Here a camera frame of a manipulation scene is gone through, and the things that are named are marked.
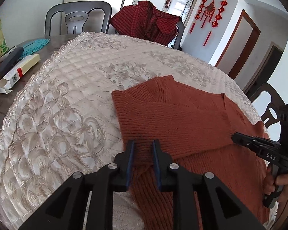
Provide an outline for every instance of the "device handle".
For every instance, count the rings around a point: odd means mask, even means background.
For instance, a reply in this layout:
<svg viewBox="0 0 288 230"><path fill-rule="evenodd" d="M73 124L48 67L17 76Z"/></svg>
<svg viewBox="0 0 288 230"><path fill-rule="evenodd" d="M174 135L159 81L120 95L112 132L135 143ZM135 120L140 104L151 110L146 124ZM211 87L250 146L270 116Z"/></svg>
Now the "device handle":
<svg viewBox="0 0 288 230"><path fill-rule="evenodd" d="M274 178L274 181L278 175L287 174L287 173L288 173L288 168L278 167L274 164L272 165L272 176ZM274 192L272 192L269 195L267 195L267 194L264 195L263 205L266 208L270 208L270 209L273 208L277 199L279 198L280 194L282 193L283 188L284 188L284 185L280 185L280 186L275 185Z"/></svg>

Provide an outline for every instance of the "box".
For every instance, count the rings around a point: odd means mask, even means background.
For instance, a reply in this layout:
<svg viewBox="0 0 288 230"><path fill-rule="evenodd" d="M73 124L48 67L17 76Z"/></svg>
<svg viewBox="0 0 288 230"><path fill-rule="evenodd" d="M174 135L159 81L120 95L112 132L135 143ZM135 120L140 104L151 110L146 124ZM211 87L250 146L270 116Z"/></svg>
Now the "box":
<svg viewBox="0 0 288 230"><path fill-rule="evenodd" d="M1 80L0 80L0 93L8 94L12 90L13 85L37 62L39 62L40 55L33 54L24 57L19 61Z"/></svg>

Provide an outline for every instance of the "turquoise doily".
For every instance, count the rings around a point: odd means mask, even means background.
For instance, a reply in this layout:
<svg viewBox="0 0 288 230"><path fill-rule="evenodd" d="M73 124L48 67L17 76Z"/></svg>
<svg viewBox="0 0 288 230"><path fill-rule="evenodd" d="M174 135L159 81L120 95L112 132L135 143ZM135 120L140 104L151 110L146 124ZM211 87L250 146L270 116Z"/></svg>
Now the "turquoise doily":
<svg viewBox="0 0 288 230"><path fill-rule="evenodd" d="M27 55L31 55L37 52L38 50L46 46L49 41L50 39L38 39L38 40L26 43L25 45L22 46L24 48L24 52L21 54L19 59L23 59Z"/></svg>

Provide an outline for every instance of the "chair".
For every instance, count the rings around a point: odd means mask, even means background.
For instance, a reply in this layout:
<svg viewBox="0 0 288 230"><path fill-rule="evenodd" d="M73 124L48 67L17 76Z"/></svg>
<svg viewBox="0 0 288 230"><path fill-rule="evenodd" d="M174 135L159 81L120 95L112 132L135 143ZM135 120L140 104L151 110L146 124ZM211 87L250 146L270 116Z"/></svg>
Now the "chair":
<svg viewBox="0 0 288 230"><path fill-rule="evenodd" d="M177 33L173 48L179 49L182 35L183 35L184 30L185 30L185 25L183 24L182 21L179 21L176 23L176 27L177 27L178 33Z"/></svg>
<svg viewBox="0 0 288 230"><path fill-rule="evenodd" d="M112 15L111 5L104 1L80 1L58 4L48 10L45 21L45 37L50 36L51 19L56 13L64 12L66 14L65 22L68 28L68 34L80 34L83 31L84 23L88 19L88 13L94 9L102 9L104 11L105 15L101 31L107 34ZM70 19L75 16L81 16L83 18L78 21L71 21Z"/></svg>
<svg viewBox="0 0 288 230"><path fill-rule="evenodd" d="M266 111L264 114L260 117L261 120L264 122L266 119L269 119L264 125L268 129L268 127L274 123L278 123L280 121L280 113L279 108L282 105L285 105L284 101L280 97L280 95L277 93L277 91L268 83L263 83L258 90L250 97L250 101L253 103L255 99L259 97L259 95L262 92L268 92L271 96L271 102L267 105ZM272 108L277 118L274 118L270 108Z"/></svg>

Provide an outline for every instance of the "ribbed knit fabric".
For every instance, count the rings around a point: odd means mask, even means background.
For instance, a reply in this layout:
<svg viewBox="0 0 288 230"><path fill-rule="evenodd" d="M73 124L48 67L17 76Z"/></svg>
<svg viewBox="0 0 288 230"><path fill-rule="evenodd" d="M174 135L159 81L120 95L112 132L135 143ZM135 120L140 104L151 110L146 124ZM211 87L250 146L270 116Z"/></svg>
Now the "ribbed knit fabric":
<svg viewBox="0 0 288 230"><path fill-rule="evenodd" d="M136 140L131 190L146 229L171 230L173 226L172 194L160 193L155 186L154 139L189 171L213 172L261 223L268 220L269 209L262 205L266 165L231 140L235 132L264 137L262 121L252 125L224 94L197 90L175 82L171 75L113 91L112 98L124 145Z"/></svg>

